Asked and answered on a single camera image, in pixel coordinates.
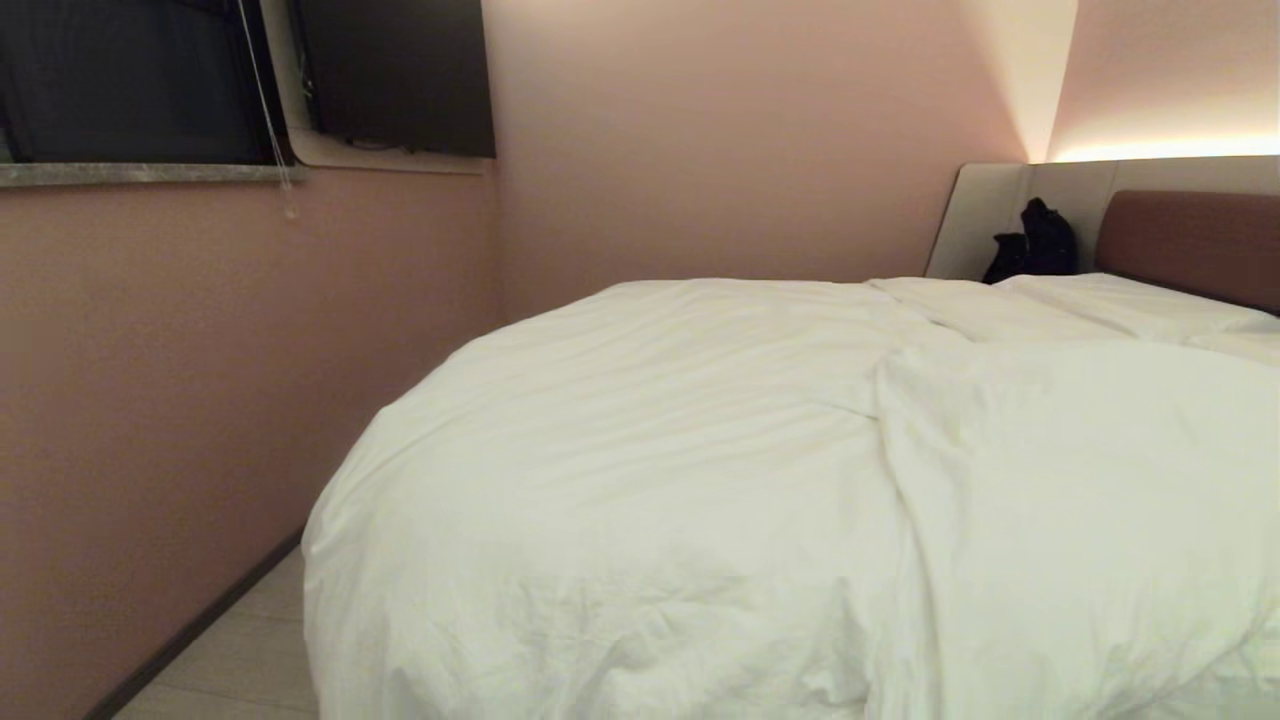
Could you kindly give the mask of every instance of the brown upholstered headboard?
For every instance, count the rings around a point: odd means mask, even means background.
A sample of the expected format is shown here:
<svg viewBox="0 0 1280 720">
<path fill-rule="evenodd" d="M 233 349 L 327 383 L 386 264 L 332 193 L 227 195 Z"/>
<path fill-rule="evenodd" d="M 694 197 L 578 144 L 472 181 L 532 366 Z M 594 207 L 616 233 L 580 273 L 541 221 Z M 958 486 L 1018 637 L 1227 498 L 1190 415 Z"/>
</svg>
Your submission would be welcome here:
<svg viewBox="0 0 1280 720">
<path fill-rule="evenodd" d="M 1280 314 L 1280 196 L 1121 191 L 1098 270 Z"/>
</svg>

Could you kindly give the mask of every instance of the baseboard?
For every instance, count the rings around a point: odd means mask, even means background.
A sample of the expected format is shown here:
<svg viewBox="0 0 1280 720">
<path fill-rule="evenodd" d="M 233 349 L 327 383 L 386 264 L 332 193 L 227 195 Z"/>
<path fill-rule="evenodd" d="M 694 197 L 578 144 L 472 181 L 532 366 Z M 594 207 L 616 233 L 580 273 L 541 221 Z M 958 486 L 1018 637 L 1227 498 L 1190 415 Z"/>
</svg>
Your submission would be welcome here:
<svg viewBox="0 0 1280 720">
<path fill-rule="evenodd" d="M 125 705 L 133 700 L 142 688 L 151 684 L 151 680 L 156 679 L 175 657 L 182 655 L 182 651 L 187 650 L 187 646 L 196 642 L 210 625 L 218 621 L 236 601 L 244 597 L 244 594 L 257 584 L 259 580 L 266 577 L 268 573 L 275 569 L 282 560 L 288 557 L 293 548 L 298 547 L 302 542 L 302 530 L 289 534 L 280 544 L 275 546 L 257 565 L 255 565 L 248 573 L 246 573 L 239 580 L 236 582 L 227 592 L 218 597 L 209 607 L 204 610 L 195 620 L 187 623 L 187 625 L 178 630 L 178 634 L 173 637 L 159 652 L 151 656 L 150 660 L 142 664 L 141 667 L 133 671 L 123 683 L 120 683 L 109 696 L 102 698 L 93 710 L 88 711 L 84 720 L 111 720 L 116 712 L 124 708 Z"/>
</svg>

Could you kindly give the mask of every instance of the blind cord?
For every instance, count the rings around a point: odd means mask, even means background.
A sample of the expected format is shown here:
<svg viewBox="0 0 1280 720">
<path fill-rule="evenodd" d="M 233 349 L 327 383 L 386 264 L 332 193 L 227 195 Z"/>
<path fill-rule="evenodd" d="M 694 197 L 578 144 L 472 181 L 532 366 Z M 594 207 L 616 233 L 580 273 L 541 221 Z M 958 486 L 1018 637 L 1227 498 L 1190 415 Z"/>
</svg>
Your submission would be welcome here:
<svg viewBox="0 0 1280 720">
<path fill-rule="evenodd" d="M 236 0 L 236 4 L 239 5 L 244 41 L 248 42 L 248 59 L 250 65 L 253 67 L 253 81 L 257 82 L 257 99 L 262 102 L 262 115 L 266 117 L 266 132 L 271 136 L 271 152 L 275 155 L 275 167 L 280 170 L 280 191 L 284 192 L 284 217 L 293 220 L 300 214 L 298 205 L 294 202 L 289 169 L 284 164 L 284 151 L 280 150 L 280 141 L 275 137 L 275 123 L 271 122 L 271 108 L 266 101 L 266 91 L 262 88 L 262 74 L 257 69 L 257 53 L 253 49 L 253 36 L 248 29 L 248 13 L 244 10 L 244 0 Z"/>
</svg>

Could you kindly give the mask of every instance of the marble window sill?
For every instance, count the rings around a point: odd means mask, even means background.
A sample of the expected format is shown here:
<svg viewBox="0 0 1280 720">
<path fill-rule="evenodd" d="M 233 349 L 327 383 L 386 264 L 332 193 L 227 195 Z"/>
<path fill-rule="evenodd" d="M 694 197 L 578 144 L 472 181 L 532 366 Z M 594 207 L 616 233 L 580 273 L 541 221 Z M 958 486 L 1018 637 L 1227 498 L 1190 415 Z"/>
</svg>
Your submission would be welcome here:
<svg viewBox="0 0 1280 720">
<path fill-rule="evenodd" d="M 288 168 L 293 182 L 306 169 Z M 274 165 L 183 165 L 151 163 L 13 163 L 0 164 L 0 188 L 164 182 L 280 182 Z"/>
</svg>

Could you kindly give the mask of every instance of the ambient light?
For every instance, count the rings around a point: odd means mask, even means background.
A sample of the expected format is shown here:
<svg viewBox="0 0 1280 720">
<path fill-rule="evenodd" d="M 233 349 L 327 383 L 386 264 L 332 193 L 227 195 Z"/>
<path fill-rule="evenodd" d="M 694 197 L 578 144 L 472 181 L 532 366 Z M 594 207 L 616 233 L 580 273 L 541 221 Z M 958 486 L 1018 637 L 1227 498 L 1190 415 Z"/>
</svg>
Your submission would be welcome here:
<svg viewBox="0 0 1280 720">
<path fill-rule="evenodd" d="M 1213 140 L 1169 140 L 1093 145 L 1064 150 L 1051 163 L 1092 163 L 1097 160 L 1148 160 L 1156 158 L 1225 158 L 1239 155 L 1280 155 L 1280 133 Z"/>
</svg>

